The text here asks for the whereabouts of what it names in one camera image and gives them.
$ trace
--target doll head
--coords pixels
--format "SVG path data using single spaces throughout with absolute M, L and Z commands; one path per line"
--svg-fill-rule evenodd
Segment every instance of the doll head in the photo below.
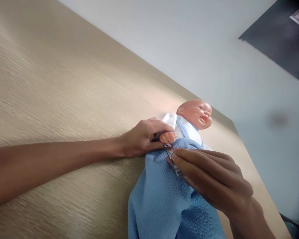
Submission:
M 212 107 L 202 100 L 186 101 L 178 107 L 176 114 L 184 117 L 198 130 L 207 129 L 212 124 Z

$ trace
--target hand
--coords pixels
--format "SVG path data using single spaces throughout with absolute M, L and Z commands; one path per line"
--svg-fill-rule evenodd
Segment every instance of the hand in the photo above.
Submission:
M 165 132 L 159 136 L 159 141 L 165 144 L 173 143 L 176 136 L 177 135 L 174 132 Z
M 141 120 L 133 129 L 119 137 L 126 157 L 140 156 L 144 153 L 163 149 L 161 142 L 151 142 L 153 134 L 162 131 L 175 131 L 173 127 L 159 120 L 151 118 Z
M 174 149 L 172 159 L 185 174 L 188 184 L 229 219 L 249 211 L 252 187 L 230 156 L 209 150 L 178 148 Z

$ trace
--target forearm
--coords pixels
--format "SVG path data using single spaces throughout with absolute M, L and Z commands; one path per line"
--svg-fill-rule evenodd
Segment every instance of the forearm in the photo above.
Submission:
M 246 213 L 229 217 L 234 239 L 275 239 L 268 227 L 260 204 L 253 198 Z
M 63 174 L 123 157 L 118 138 L 0 148 L 0 204 Z

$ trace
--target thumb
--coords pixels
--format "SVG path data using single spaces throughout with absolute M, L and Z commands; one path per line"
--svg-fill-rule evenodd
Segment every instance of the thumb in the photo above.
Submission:
M 164 149 L 163 147 L 163 143 L 162 142 L 151 142 L 148 146 L 147 146 L 147 151 L 153 151 L 153 150 L 157 150 L 157 149 Z

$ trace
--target fingernail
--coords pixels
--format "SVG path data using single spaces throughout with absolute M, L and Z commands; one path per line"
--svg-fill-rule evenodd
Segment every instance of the fingernail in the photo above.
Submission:
M 178 162 L 178 161 L 180 161 L 180 157 L 178 157 L 176 154 L 172 154 L 172 159 L 173 159 L 173 161 L 174 162 Z

